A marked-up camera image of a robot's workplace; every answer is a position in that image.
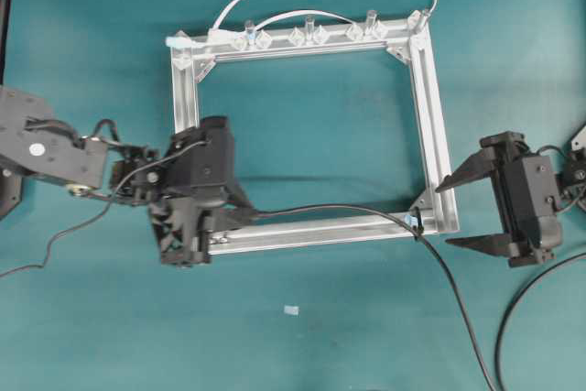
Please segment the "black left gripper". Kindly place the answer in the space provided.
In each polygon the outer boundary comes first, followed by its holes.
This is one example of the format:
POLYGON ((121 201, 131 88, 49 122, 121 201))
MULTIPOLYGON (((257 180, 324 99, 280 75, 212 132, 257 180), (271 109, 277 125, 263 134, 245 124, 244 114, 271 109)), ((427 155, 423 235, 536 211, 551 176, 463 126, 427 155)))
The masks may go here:
POLYGON ((158 186, 160 199, 149 205, 148 215, 163 265, 190 267, 211 262, 212 235, 251 225, 257 211, 238 181, 226 187, 227 201, 208 198, 192 187, 197 128, 171 138, 158 186))

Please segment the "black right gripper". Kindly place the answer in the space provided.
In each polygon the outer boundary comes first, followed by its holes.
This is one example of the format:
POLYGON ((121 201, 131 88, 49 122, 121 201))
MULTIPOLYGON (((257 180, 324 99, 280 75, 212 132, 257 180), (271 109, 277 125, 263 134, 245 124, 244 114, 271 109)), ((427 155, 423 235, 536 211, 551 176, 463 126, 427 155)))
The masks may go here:
POLYGON ((517 132, 486 136, 480 146, 486 149, 470 155, 435 192, 490 175, 505 234, 451 238, 446 243, 506 257, 510 267, 542 265, 553 259, 563 232, 557 215, 561 198, 550 158, 531 151, 517 132))

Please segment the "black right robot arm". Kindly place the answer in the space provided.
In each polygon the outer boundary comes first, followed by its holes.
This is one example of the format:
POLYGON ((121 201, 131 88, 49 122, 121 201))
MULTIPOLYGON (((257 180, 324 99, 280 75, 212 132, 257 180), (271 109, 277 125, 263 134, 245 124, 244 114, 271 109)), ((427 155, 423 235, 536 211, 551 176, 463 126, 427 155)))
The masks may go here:
POLYGON ((452 238, 447 243, 504 257, 510 267, 552 259, 553 249, 563 238, 558 216, 585 198, 585 149, 563 154, 559 172, 543 154, 548 150, 561 151, 544 146, 533 152, 523 134, 511 131, 482 138, 480 150, 447 176, 436 192, 490 179, 503 231, 452 238))

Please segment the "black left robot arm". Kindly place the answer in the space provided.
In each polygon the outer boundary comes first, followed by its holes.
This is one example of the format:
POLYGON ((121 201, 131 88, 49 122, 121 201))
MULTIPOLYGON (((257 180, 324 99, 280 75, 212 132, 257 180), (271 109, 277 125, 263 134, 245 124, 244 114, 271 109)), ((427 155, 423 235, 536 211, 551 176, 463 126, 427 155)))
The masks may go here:
POLYGON ((1 89, 1 214, 22 199, 24 179, 64 187, 107 205, 146 206, 164 265, 211 261, 215 233, 240 229, 256 211, 234 175, 234 138, 224 116, 174 134, 164 156, 124 143, 114 121, 88 136, 55 118, 44 99, 1 89))

